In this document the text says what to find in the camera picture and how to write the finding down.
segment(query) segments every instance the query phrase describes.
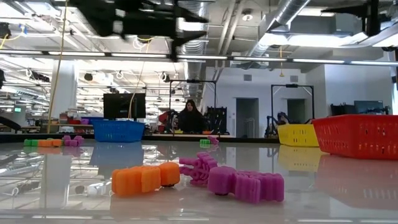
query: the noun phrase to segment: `blue basket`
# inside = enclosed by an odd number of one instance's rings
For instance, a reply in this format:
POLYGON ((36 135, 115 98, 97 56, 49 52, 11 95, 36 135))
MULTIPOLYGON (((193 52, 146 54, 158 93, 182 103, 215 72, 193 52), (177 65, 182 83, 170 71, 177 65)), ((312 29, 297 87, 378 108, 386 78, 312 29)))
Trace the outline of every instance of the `blue basket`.
POLYGON ((94 138, 99 142, 141 141, 145 124, 135 121, 93 121, 94 138))

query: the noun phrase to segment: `black metal stand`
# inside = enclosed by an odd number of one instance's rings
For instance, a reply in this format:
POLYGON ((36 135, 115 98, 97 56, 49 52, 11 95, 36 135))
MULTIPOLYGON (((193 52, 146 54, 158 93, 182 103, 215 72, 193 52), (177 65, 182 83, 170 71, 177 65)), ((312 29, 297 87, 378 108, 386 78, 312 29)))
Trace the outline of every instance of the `black metal stand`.
POLYGON ((279 86, 279 87, 286 87, 286 88, 310 88, 311 89, 311 99, 312 99, 312 119, 315 119, 315 102, 314 102, 314 95, 313 95, 313 86, 311 85, 297 85, 297 84, 286 84, 286 85, 271 85, 271 117, 274 118, 274 87, 279 86))

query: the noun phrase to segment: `computer monitor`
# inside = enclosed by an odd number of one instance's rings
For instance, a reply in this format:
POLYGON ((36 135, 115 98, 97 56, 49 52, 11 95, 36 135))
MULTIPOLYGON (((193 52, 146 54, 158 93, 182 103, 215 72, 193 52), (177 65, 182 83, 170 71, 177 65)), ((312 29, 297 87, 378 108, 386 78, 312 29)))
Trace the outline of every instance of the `computer monitor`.
MULTIPOLYGON (((136 93, 131 104, 131 118, 146 117, 145 93, 136 93)), ((128 118, 132 93, 105 93, 104 118, 128 118)))
POLYGON ((368 101, 356 100, 354 101, 355 109, 358 114, 366 114, 368 110, 383 109, 383 101, 368 101))

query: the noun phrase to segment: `green toy block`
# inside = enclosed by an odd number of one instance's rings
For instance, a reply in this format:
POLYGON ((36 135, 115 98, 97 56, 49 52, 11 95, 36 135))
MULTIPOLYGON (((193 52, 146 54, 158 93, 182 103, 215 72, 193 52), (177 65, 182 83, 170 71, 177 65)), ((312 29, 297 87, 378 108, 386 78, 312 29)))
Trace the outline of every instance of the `green toy block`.
POLYGON ((210 144, 210 140, 209 139, 201 139, 200 144, 210 144))
POLYGON ((25 141, 24 141, 24 146, 32 146, 32 140, 30 140, 30 139, 25 139, 25 141))
POLYGON ((39 140, 32 140, 32 146, 37 147, 38 143, 39 143, 39 140))
POLYGON ((209 148, 210 148, 210 145, 209 145, 209 144, 200 144, 200 147, 201 147, 202 149, 209 149, 209 148))

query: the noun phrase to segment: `orange toy block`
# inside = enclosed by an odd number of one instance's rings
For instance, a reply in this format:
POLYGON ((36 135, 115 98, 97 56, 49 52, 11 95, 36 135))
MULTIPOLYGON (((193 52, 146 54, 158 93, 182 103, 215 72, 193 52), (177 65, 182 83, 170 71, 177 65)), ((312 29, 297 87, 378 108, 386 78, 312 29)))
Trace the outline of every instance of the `orange toy block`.
POLYGON ((52 147, 52 140, 42 140, 43 147, 52 147))
POLYGON ((118 197, 151 192, 180 182, 180 169, 174 162, 160 166, 137 166, 112 172, 112 191, 118 197))
POLYGON ((159 167, 146 166, 142 167, 142 192, 150 192, 160 188, 160 169, 159 167))
POLYGON ((54 139, 54 140, 52 140, 52 145, 60 147, 60 146, 62 146, 62 140, 61 139, 54 139))
POLYGON ((173 187, 180 182, 180 166, 174 162, 159 165, 162 187, 173 187))
POLYGON ((118 174, 118 172, 120 172, 120 170, 114 170, 112 172, 112 192, 113 193, 117 193, 116 192, 116 175, 118 174))
POLYGON ((37 147, 44 147, 44 140, 37 140, 37 147))

